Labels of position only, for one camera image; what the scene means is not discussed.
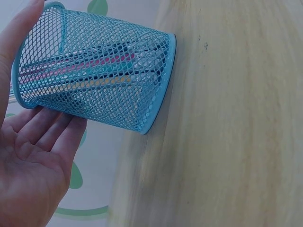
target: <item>green stripe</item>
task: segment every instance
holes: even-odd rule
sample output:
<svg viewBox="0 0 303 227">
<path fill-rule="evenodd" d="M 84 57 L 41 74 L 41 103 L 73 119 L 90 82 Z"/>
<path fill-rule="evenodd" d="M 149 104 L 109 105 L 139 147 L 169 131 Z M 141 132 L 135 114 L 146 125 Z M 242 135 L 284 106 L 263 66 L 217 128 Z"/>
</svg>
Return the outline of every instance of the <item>green stripe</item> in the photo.
<svg viewBox="0 0 303 227">
<path fill-rule="evenodd" d="M 108 206 L 90 209 L 90 210 L 72 210 L 58 207 L 56 210 L 57 214 L 64 214 L 69 216 L 94 216 L 100 214 L 106 214 L 108 212 Z"/>
</svg>

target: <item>finger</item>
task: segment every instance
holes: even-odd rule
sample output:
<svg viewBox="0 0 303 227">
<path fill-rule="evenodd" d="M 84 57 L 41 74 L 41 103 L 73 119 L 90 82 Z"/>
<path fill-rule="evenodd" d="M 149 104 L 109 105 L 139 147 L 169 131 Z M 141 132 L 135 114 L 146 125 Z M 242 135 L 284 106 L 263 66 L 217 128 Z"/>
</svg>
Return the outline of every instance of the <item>finger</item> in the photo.
<svg viewBox="0 0 303 227">
<path fill-rule="evenodd" d="M 11 67 L 23 40 L 38 21 L 43 0 L 31 0 L 0 34 L 0 126 L 9 103 Z"/>
<path fill-rule="evenodd" d="M 18 133 L 30 120 L 42 110 L 41 106 L 31 110 L 24 110 L 21 113 L 5 119 L 3 127 L 11 126 L 14 132 Z"/>
<path fill-rule="evenodd" d="M 0 59 L 10 68 L 19 47 L 42 14 L 44 1 L 31 0 L 0 34 Z"/>
<path fill-rule="evenodd" d="M 58 111 L 43 108 L 19 131 L 19 135 L 36 144 L 60 115 Z"/>
<path fill-rule="evenodd" d="M 71 122 L 73 116 L 69 114 L 62 114 L 58 120 L 53 124 L 50 129 L 41 137 L 41 139 L 36 143 L 36 146 L 44 151 L 51 151 L 55 142 L 60 137 L 62 132 Z"/>
<path fill-rule="evenodd" d="M 72 162 L 85 132 L 87 120 L 73 117 L 67 128 L 56 141 L 51 152 L 58 154 L 68 170 L 71 170 Z"/>
</svg>

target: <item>wooden surface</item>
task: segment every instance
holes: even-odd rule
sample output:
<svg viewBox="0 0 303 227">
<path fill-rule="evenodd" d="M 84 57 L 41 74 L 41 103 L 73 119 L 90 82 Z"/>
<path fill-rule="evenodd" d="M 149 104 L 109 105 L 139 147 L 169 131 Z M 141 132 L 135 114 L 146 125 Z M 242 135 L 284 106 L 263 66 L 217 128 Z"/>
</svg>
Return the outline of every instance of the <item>wooden surface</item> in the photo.
<svg viewBox="0 0 303 227">
<path fill-rule="evenodd" d="M 163 0 L 178 53 L 121 149 L 110 227 L 303 226 L 303 3 Z"/>
</svg>

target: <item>mesh rim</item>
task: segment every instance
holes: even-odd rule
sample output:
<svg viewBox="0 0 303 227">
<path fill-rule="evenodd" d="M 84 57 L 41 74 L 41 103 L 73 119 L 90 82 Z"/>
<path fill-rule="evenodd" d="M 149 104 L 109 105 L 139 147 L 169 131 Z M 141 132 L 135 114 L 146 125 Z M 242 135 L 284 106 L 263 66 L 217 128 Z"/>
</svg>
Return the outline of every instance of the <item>mesh rim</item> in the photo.
<svg viewBox="0 0 303 227">
<path fill-rule="evenodd" d="M 51 7 L 56 7 L 58 9 L 65 9 L 64 5 L 58 1 L 53 1 L 53 2 L 49 2 L 46 3 L 44 5 L 43 8 L 43 12 L 46 11 L 47 9 L 51 8 Z M 16 55 L 16 58 L 14 60 L 13 63 L 13 67 L 12 67 L 12 74 L 11 74 L 11 79 L 12 79 L 12 84 L 13 84 L 13 91 L 14 91 L 14 95 L 16 97 L 16 100 L 18 101 L 18 103 L 26 109 L 34 109 L 35 107 L 37 107 L 37 105 L 28 105 L 26 102 L 23 101 L 21 94 L 20 94 L 20 87 L 19 87 L 19 67 L 20 67 L 20 59 L 21 59 L 21 55 L 22 55 L 22 51 L 24 49 L 25 46 L 25 41 L 28 39 L 28 35 L 26 36 L 26 38 L 23 40 L 18 53 Z"/>
</svg>

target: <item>pen holder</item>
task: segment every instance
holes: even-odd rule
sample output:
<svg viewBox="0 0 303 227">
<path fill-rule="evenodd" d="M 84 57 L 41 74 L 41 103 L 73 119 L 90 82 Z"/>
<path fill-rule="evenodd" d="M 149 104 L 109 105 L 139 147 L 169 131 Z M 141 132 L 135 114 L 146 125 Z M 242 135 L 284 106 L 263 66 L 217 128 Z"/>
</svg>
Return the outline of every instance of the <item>pen holder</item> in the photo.
<svg viewBox="0 0 303 227">
<path fill-rule="evenodd" d="M 175 51 L 173 34 L 52 2 L 19 49 L 14 93 L 24 108 L 45 106 L 146 134 Z"/>
</svg>

